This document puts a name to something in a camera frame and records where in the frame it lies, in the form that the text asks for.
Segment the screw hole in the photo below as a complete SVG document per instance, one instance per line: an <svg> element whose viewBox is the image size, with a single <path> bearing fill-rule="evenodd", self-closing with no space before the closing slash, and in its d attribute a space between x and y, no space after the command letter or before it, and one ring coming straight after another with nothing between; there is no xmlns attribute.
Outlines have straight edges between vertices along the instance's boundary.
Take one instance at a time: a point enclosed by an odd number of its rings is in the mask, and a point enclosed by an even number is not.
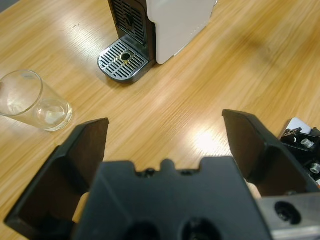
<svg viewBox="0 0 320 240"><path fill-rule="evenodd" d="M160 234L153 224L141 222L129 229L124 240L160 240Z"/></svg>
<svg viewBox="0 0 320 240"><path fill-rule="evenodd" d="M279 218L284 222L289 222L291 225L301 223L301 215L292 204L279 201L275 204L274 209Z"/></svg>
<svg viewBox="0 0 320 240"><path fill-rule="evenodd" d="M208 220L193 218L185 225L182 240L221 240L221 235Z"/></svg>

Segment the metal grate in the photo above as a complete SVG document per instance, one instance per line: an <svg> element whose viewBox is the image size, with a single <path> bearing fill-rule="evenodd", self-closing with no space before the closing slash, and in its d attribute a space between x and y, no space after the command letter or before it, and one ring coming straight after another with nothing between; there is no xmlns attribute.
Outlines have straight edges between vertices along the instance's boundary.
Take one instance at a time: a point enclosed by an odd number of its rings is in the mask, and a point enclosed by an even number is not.
<svg viewBox="0 0 320 240"><path fill-rule="evenodd" d="M117 26L145 44L144 24L141 13L123 0L112 0Z"/></svg>
<svg viewBox="0 0 320 240"><path fill-rule="evenodd" d="M129 54L128 60L122 60L123 54ZM118 39L104 50L98 59L100 69L115 80L128 80L140 71L148 61L138 52Z"/></svg>

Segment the wooden tabletop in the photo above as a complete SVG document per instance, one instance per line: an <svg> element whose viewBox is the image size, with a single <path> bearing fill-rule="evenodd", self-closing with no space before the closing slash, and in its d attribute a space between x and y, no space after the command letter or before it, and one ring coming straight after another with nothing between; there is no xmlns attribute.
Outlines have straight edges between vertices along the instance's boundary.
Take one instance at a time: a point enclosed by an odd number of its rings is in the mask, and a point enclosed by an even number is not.
<svg viewBox="0 0 320 240"><path fill-rule="evenodd" d="M74 110L57 132L0 116L1 221L55 147L89 120L110 120L105 161L132 160L138 170L229 155L223 109L255 114L276 136L292 117L320 127L318 0L221 0L178 56L132 85L97 66L117 39L106 0L21 0L0 13L0 78L31 69ZM0 239L24 238L1 223Z"/></svg>

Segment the white side panel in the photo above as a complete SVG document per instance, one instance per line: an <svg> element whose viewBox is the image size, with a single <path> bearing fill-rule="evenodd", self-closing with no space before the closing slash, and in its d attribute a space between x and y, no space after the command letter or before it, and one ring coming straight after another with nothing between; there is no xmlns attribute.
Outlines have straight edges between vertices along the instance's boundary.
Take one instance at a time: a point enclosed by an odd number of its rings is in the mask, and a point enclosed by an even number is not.
<svg viewBox="0 0 320 240"><path fill-rule="evenodd" d="M156 61L164 64L184 48L209 22L218 0L147 0L155 24Z"/></svg>

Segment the glass rim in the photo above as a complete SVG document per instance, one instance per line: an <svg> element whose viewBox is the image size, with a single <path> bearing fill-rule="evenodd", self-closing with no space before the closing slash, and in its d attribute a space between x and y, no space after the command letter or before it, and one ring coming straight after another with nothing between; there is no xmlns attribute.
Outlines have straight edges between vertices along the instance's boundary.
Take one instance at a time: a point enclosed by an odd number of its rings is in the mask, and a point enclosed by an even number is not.
<svg viewBox="0 0 320 240"><path fill-rule="evenodd" d="M5 113L2 113L2 112L0 111L0 115L5 116L5 117L14 117L14 116L19 116L19 115L22 115L22 114L26 113L27 111L29 111L30 109L32 109L32 108L39 102L39 100L40 100L40 98L41 98L41 95L42 95L42 93L43 93L43 91L44 91L44 81L42 80L42 78L41 78L36 72L34 72L34 71L32 71L32 70L29 70L29 69L20 69L20 70L12 71L12 72L6 74L4 77L0 78L0 84L3 82L3 80L4 80L6 77L8 77L8 76L11 75L11 74L18 73L18 72L30 72L30 73L36 75L36 77L40 80L41 89L40 89L39 95L38 95L38 97L36 98L36 100L34 101L34 103L32 103L32 104L31 104L27 109L25 109L24 111L19 112L19 113L17 113L17 114L5 114Z"/></svg>

